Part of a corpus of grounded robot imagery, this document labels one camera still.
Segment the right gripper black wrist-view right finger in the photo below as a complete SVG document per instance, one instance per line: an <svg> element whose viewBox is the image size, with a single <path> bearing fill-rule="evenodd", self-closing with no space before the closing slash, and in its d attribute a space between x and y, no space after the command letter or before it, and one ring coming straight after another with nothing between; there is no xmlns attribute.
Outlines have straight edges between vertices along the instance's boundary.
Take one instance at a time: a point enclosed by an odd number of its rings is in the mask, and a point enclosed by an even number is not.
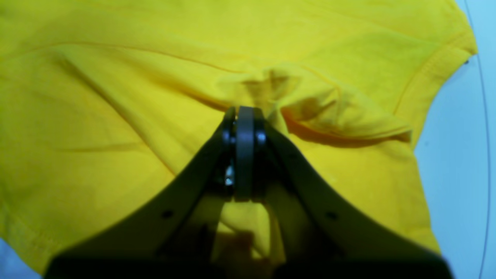
<svg viewBox="0 0 496 279"><path fill-rule="evenodd" d="M450 279L437 254L386 229L332 189L298 148L245 108L245 198L274 213L286 262L274 279Z"/></svg>

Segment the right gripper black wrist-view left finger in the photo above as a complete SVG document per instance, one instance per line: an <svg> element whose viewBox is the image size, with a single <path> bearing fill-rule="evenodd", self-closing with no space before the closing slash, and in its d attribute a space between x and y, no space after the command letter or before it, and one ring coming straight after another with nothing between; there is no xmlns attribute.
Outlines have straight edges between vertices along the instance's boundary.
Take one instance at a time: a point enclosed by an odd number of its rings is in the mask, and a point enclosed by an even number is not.
<svg viewBox="0 0 496 279"><path fill-rule="evenodd" d="M56 256L45 279L225 279L210 257L225 202L236 188L236 136L243 108L230 108L186 168L151 201Z"/></svg>

